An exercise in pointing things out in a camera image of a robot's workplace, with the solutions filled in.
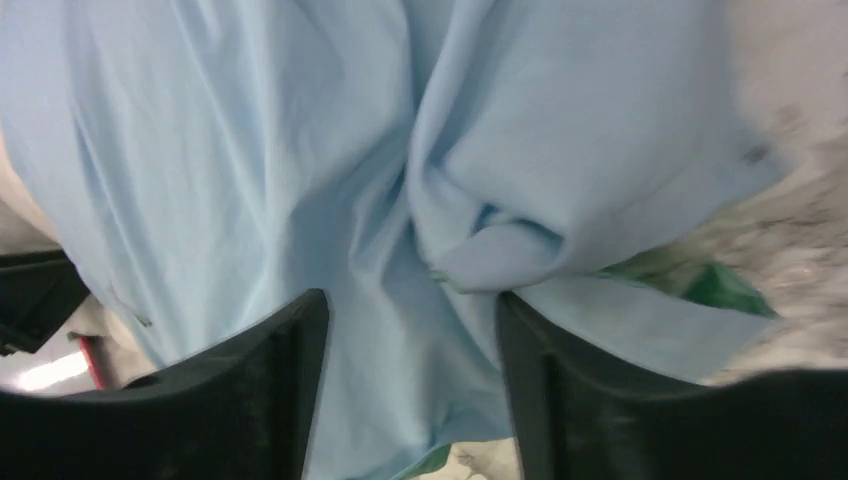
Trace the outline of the white pillow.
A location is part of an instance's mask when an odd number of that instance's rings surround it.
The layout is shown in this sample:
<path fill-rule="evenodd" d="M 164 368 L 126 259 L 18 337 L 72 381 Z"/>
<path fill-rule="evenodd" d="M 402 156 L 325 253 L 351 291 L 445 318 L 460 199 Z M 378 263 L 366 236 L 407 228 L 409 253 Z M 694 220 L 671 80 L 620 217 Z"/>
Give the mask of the white pillow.
<path fill-rule="evenodd" d="M 33 200 L 1 148 L 1 252 L 56 250 L 55 229 Z M 1 360 L 1 385 L 26 393 L 60 394 L 95 387 L 79 349 L 79 336 L 101 339 L 110 387 L 123 387 L 156 367 L 124 322 L 88 297 L 36 354 L 15 353 Z"/>

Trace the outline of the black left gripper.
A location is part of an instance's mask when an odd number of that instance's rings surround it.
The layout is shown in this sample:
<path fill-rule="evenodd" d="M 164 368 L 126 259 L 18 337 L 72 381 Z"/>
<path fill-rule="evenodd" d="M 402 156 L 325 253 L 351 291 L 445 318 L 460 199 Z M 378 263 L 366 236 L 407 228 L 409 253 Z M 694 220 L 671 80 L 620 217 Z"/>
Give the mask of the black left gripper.
<path fill-rule="evenodd" d="M 90 295 L 62 250 L 1 256 L 1 355 L 37 352 Z M 318 289 L 120 390 L 1 396 L 5 479 L 298 479 L 330 311 Z"/>

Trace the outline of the light blue pillowcase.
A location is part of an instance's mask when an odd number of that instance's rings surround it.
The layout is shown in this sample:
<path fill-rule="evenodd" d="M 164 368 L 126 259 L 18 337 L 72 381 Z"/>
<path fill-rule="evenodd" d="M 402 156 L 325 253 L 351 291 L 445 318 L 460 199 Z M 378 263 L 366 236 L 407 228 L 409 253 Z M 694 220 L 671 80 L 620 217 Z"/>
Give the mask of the light blue pillowcase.
<path fill-rule="evenodd" d="M 307 475 L 512 433 L 514 290 L 680 380 L 765 318 L 607 274 L 780 179 L 719 1 L 5 1 L 10 163 L 156 366 L 309 288 L 335 310 Z"/>

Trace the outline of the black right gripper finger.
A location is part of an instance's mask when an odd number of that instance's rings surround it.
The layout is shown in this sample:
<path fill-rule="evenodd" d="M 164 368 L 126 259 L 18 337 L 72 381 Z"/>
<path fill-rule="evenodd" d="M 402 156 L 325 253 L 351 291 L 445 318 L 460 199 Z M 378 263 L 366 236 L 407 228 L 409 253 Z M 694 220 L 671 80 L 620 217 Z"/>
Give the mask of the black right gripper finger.
<path fill-rule="evenodd" d="M 842 480 L 847 374 L 778 370 L 722 386 L 628 363 L 517 295 L 498 343 L 527 480 Z"/>

